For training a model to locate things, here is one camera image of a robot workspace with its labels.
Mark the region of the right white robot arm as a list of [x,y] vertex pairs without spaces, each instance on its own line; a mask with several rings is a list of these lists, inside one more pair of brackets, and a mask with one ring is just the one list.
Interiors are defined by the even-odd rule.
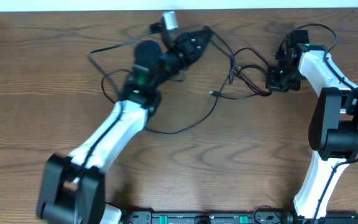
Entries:
[[286,35],[267,73],[270,91],[298,91],[309,81],[318,96],[308,130],[311,162],[282,223],[358,223],[355,212],[329,212],[327,205],[344,170],[358,163],[358,86],[332,60],[330,49],[311,44],[306,26]]

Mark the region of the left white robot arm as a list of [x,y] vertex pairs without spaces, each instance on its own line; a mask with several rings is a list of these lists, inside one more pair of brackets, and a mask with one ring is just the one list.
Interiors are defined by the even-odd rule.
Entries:
[[153,116],[162,98],[158,86],[196,62],[212,32],[162,34],[167,52],[152,40],[139,43],[118,101],[100,127],[69,155],[45,164],[36,215],[48,223],[119,223],[122,211],[106,203],[105,175],[126,144]]

